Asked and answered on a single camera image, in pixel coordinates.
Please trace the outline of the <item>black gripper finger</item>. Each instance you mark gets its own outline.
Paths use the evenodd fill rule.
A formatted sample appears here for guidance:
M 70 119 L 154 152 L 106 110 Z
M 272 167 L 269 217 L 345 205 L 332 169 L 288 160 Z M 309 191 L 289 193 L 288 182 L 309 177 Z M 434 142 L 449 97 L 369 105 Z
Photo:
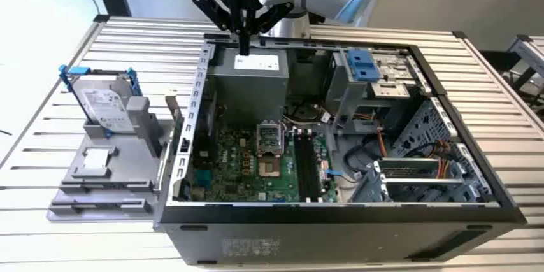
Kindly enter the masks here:
M 242 14 L 238 0 L 226 0 L 228 11 L 221 8 L 216 0 L 192 0 L 201 12 L 222 30 L 237 35 L 238 54 L 246 54 L 246 32 L 242 26 Z
M 265 33 L 286 17 L 292 11 L 293 2 L 280 3 L 273 5 L 266 12 L 256 17 L 256 8 L 249 8 L 245 15 L 245 55 L 249 55 L 249 40 L 250 36 L 258 33 Z

